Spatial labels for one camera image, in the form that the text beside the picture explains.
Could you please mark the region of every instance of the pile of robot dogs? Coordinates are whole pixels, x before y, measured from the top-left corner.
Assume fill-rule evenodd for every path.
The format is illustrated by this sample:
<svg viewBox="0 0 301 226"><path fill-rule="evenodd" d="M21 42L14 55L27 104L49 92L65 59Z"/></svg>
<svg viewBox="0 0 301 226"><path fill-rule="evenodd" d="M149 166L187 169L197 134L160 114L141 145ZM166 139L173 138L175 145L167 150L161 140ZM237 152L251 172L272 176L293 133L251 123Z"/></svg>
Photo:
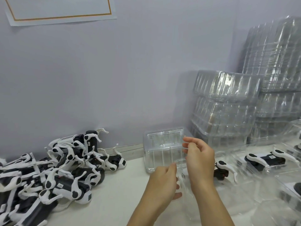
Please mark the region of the pile of robot dogs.
<svg viewBox="0 0 301 226"><path fill-rule="evenodd" d="M48 157L36 161L33 154L17 160L0 159L0 226L43 226L52 211L62 211L71 202L91 201L91 188L102 183L105 170L126 166L113 148L109 155L100 148L103 128L52 141Z"/></svg>

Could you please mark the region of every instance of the person's right hand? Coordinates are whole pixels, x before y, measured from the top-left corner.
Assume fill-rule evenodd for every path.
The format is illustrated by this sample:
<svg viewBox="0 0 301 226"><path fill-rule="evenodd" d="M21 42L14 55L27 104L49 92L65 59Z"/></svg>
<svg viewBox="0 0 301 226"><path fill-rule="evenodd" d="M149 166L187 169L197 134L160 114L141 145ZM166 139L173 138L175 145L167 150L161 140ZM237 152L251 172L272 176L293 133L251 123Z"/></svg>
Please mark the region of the person's right hand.
<svg viewBox="0 0 301 226"><path fill-rule="evenodd" d="M183 152L187 153L186 163L190 178L192 192L200 186L213 186L214 174L214 150L209 147L203 140L184 137L185 143L182 144Z"/></svg>

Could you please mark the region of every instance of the orange border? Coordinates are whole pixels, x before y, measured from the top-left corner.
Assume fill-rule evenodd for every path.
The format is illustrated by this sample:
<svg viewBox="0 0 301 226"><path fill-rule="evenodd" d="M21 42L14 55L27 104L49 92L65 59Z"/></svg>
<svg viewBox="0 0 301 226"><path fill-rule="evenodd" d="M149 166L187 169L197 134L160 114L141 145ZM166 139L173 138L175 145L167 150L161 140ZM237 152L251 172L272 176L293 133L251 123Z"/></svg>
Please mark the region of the orange border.
<svg viewBox="0 0 301 226"><path fill-rule="evenodd" d="M7 6L9 8L9 11L11 12L11 15L13 16L13 20L14 21L30 21L30 20L49 20L49 19L62 19L62 18L72 18L72 17L84 17L84 16L104 16L104 15L111 15L111 6L110 6L110 1L108 0L108 5L109 5L109 9L110 9L110 13L102 13L102 14L91 14L91 15L77 15L77 16L56 16L56 17L45 17L45 18L31 18L31 19L16 19L13 11L11 10L11 7L8 3L7 0L5 0L7 3Z"/></svg>

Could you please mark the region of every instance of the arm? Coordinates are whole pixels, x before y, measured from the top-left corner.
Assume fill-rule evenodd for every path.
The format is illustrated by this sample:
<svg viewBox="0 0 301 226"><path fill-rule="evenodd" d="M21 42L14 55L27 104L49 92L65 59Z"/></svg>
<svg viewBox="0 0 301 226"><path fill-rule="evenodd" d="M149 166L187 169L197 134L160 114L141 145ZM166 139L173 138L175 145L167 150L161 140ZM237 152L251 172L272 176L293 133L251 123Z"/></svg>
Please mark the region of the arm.
<svg viewBox="0 0 301 226"><path fill-rule="evenodd" d="M127 226L152 226L170 202L182 196L182 193L176 193L180 188L176 172L175 164L156 168Z"/></svg>
<svg viewBox="0 0 301 226"><path fill-rule="evenodd" d="M214 150L203 140L185 137L183 147L192 192L197 200L203 226L234 226L213 183Z"/></svg>

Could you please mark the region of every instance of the hand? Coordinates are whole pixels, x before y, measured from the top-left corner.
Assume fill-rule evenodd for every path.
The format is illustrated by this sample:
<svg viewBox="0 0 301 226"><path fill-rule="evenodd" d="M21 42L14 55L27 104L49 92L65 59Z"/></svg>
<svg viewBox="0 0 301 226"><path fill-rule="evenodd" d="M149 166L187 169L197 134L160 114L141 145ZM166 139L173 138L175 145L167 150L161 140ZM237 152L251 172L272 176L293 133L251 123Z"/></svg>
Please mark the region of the hand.
<svg viewBox="0 0 301 226"><path fill-rule="evenodd" d="M150 175L148 184L141 198L148 209L156 212L158 217L170 204L172 200L178 199L182 193L176 193L180 188L177 184L177 166L172 163L169 167L157 167Z"/></svg>
<svg viewBox="0 0 301 226"><path fill-rule="evenodd" d="M186 163L192 192L195 194L200 186L213 186L214 150L203 140L184 137L183 152L187 153Z"/></svg>

